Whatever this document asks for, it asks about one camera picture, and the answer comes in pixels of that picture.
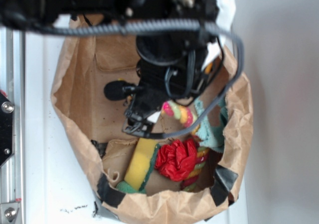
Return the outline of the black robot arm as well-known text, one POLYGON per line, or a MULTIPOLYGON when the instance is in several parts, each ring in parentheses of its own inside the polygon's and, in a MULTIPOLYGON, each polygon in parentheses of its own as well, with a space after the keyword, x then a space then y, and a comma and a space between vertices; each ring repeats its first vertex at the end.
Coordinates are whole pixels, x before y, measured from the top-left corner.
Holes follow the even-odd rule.
POLYGON ((194 100, 214 76, 204 70, 210 42, 219 41, 216 0, 0 0, 1 25, 64 36, 134 34, 140 56, 137 85, 109 82, 111 101, 132 97, 125 111, 127 134, 153 133, 150 116, 169 100, 194 100))

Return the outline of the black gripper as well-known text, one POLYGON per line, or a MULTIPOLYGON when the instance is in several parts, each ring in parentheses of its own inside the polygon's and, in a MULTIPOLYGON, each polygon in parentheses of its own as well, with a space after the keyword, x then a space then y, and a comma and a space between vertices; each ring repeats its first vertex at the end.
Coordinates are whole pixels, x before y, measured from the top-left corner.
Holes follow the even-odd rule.
POLYGON ((150 117, 165 102, 186 99, 189 106, 219 73, 214 63, 205 66, 209 42, 216 36, 177 32, 158 36, 138 36, 137 85, 121 82, 121 98, 132 97, 125 110, 123 132, 137 137, 155 137, 150 117))

